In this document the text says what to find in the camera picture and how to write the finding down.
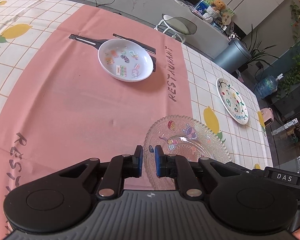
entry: blue water bottle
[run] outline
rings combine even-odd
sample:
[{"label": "blue water bottle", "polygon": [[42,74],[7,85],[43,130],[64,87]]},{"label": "blue water bottle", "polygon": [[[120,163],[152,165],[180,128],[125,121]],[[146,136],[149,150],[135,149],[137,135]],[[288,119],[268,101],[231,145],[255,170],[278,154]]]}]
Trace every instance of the blue water bottle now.
[{"label": "blue water bottle", "polygon": [[267,76],[257,84],[255,94],[260,98],[265,98],[266,96],[271,95],[277,91],[279,80],[282,78],[282,73],[276,78],[273,76]]}]

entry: teddy bear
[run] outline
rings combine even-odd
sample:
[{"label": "teddy bear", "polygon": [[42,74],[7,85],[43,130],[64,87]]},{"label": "teddy bear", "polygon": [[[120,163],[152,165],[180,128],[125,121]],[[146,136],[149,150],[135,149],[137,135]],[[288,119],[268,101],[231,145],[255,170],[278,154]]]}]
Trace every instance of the teddy bear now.
[{"label": "teddy bear", "polygon": [[214,0],[210,5],[217,13],[220,13],[220,11],[226,8],[226,4],[222,0]]},{"label": "teddy bear", "polygon": [[226,8],[226,4],[222,0],[214,0],[207,8],[207,12],[203,15],[203,18],[208,23],[213,23],[214,19],[220,17],[220,11]]}]

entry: trash can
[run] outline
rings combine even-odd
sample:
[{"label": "trash can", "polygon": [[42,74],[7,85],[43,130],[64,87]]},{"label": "trash can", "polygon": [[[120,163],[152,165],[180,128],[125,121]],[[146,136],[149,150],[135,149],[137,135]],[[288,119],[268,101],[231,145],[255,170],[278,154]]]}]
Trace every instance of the trash can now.
[{"label": "trash can", "polygon": [[231,40],[229,46],[214,60],[219,67],[232,73],[251,59],[251,54],[245,44],[237,39]]}]

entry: white ceramic plate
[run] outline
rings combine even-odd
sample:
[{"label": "white ceramic plate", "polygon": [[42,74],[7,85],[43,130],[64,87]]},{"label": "white ceramic plate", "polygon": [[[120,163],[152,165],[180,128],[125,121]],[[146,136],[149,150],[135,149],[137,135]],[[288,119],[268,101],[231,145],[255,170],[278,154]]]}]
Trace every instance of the white ceramic plate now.
[{"label": "white ceramic plate", "polygon": [[224,107],[232,118],[239,124],[246,124],[249,115],[241,94],[224,78],[217,79],[217,91]]},{"label": "white ceramic plate", "polygon": [[112,39],[104,42],[98,50],[98,59],[109,75],[125,82],[144,80],[153,70],[148,52],[127,40]]}]

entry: pink tablecloth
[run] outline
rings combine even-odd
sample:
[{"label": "pink tablecloth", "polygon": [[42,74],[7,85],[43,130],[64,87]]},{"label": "pink tablecloth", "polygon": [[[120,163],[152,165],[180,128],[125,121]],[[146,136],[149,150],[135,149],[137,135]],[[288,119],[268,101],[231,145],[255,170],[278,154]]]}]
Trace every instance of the pink tablecloth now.
[{"label": "pink tablecloth", "polygon": [[[112,34],[156,48],[157,71],[142,82],[116,80],[101,68],[97,50],[69,39]],[[90,157],[109,161],[133,154],[158,119],[192,116],[181,44],[138,22],[82,6],[41,46],[0,114],[0,239],[8,230],[2,203],[18,185]],[[127,187],[149,189],[145,177]]]}]

